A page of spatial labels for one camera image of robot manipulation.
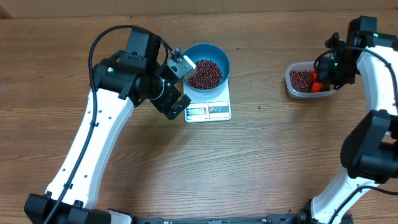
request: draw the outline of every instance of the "white scale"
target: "white scale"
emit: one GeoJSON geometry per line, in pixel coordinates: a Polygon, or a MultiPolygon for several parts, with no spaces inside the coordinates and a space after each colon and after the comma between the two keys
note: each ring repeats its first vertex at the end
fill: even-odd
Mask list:
{"type": "Polygon", "coordinates": [[[187,123],[229,121],[231,102],[229,100],[228,79],[224,86],[211,93],[198,93],[183,84],[184,93],[191,98],[191,104],[184,110],[187,123]]]}

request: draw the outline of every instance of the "blue bowl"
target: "blue bowl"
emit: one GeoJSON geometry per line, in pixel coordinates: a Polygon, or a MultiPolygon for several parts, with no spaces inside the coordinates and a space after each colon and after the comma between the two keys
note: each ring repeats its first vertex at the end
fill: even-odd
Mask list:
{"type": "Polygon", "coordinates": [[[213,44],[195,44],[185,50],[182,55],[188,56],[193,63],[201,59],[212,60],[220,67],[223,74],[223,78],[221,79],[220,84],[209,90],[199,90],[197,88],[194,88],[188,84],[186,79],[184,79],[184,83],[190,89],[199,93],[211,93],[212,91],[215,91],[222,86],[225,86],[225,82],[229,76],[229,71],[231,70],[231,64],[229,62],[227,54],[221,48],[213,44]]]}

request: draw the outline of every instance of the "clear plastic container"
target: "clear plastic container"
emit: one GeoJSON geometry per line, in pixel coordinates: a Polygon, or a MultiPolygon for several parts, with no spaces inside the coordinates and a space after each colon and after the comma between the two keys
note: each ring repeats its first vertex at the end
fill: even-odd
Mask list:
{"type": "Polygon", "coordinates": [[[286,87],[287,87],[287,93],[289,96],[293,99],[298,99],[298,100],[306,100],[306,99],[314,99],[314,98],[320,98],[324,96],[329,96],[335,93],[336,90],[333,89],[333,86],[330,86],[329,91],[323,91],[319,93],[301,93],[299,91],[296,91],[293,89],[292,83],[290,82],[290,71],[304,71],[304,70],[311,70],[313,71],[313,62],[301,62],[301,63],[295,63],[291,65],[287,71],[286,71],[286,87]]]}

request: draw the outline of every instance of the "wooden table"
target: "wooden table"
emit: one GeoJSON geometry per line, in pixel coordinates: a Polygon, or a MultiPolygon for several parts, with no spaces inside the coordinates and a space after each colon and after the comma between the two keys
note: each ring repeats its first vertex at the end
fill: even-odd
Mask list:
{"type": "MultiPolygon", "coordinates": [[[[29,223],[28,194],[44,193],[83,117],[90,46],[118,24],[145,27],[182,50],[200,42],[224,49],[233,115],[187,124],[183,116],[167,120],[151,104],[138,107],[108,162],[98,208],[164,218],[298,211],[340,170],[341,144],[366,104],[360,77],[328,98],[292,100],[285,71],[313,61],[332,33],[345,39],[348,22],[360,15],[377,17],[380,32],[398,35],[397,12],[0,20],[0,223],[29,223]]],[[[101,40],[95,62],[124,49],[128,33],[101,40]]],[[[381,187],[397,191],[396,184],[381,187]]],[[[351,213],[356,223],[396,223],[397,210],[397,198],[370,192],[351,213]]]]}

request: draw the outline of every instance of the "plastic container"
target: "plastic container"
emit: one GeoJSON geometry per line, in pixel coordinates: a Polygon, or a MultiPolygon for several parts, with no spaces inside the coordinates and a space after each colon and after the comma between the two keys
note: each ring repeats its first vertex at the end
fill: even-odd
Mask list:
{"type": "Polygon", "coordinates": [[[231,70],[231,64],[229,62],[227,54],[221,48],[213,44],[195,44],[185,50],[182,55],[188,56],[193,63],[197,62],[200,59],[211,60],[220,67],[221,73],[223,75],[220,84],[209,90],[199,90],[197,88],[194,88],[188,84],[186,79],[183,79],[183,82],[186,84],[186,86],[189,87],[189,89],[203,96],[218,95],[225,89],[225,85],[228,81],[229,71],[231,70]]]}
{"type": "Polygon", "coordinates": [[[304,71],[304,70],[311,70],[313,71],[313,62],[301,62],[301,63],[295,63],[291,65],[285,75],[286,79],[286,87],[287,87],[287,93],[289,96],[293,99],[297,100],[307,100],[307,99],[314,99],[314,98],[320,98],[324,96],[330,96],[335,93],[336,90],[333,89],[333,86],[330,86],[329,91],[323,91],[319,93],[301,93],[299,91],[296,91],[293,89],[292,83],[290,82],[290,71],[304,71]]]}

